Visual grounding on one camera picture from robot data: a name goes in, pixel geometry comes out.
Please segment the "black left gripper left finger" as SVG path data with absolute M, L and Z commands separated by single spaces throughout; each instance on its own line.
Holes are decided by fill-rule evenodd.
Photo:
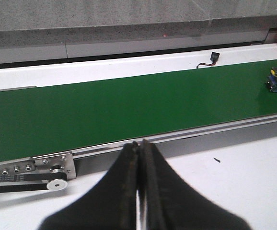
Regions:
M 41 230 L 134 230 L 139 145 L 125 144 L 103 178 L 80 199 L 47 217 Z

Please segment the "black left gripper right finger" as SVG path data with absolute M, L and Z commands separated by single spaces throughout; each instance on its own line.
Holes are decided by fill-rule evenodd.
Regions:
M 249 230 L 241 217 L 188 185 L 155 144 L 144 140 L 139 154 L 140 222 L 144 230 Z

